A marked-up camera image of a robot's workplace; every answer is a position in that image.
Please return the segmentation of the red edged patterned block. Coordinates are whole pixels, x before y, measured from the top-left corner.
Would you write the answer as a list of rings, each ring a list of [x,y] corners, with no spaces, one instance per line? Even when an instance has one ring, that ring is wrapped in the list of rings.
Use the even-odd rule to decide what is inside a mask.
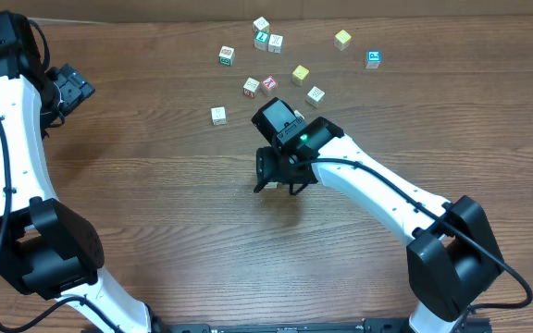
[[[294,115],[295,115],[296,117],[299,117],[299,118],[304,119],[304,116],[303,116],[298,110],[294,110]]]

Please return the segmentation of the blue D wooden block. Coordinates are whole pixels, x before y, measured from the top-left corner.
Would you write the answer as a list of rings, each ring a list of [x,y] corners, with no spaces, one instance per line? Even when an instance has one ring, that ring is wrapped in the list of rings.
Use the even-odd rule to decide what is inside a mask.
[[[277,182],[268,182],[264,189],[276,189],[278,187]]]

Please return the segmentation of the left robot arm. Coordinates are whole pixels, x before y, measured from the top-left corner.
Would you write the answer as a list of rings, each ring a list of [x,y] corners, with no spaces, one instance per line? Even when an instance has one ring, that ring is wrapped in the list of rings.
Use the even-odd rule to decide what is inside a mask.
[[[50,180],[43,138],[92,94],[78,70],[50,66],[35,21],[0,12],[0,279],[72,307],[99,332],[160,332],[105,268],[93,225],[59,202]]]

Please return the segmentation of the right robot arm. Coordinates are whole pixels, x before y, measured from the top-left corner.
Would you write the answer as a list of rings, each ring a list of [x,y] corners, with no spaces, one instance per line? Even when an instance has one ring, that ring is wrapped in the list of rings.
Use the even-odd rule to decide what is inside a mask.
[[[367,318],[360,332],[490,332],[469,317],[476,298],[502,272],[502,253],[480,204],[424,191],[367,155],[329,120],[311,123],[279,98],[252,117],[268,145],[256,152],[256,191],[270,182],[292,195],[321,183],[372,215],[406,250],[409,285],[418,299],[405,318]]]

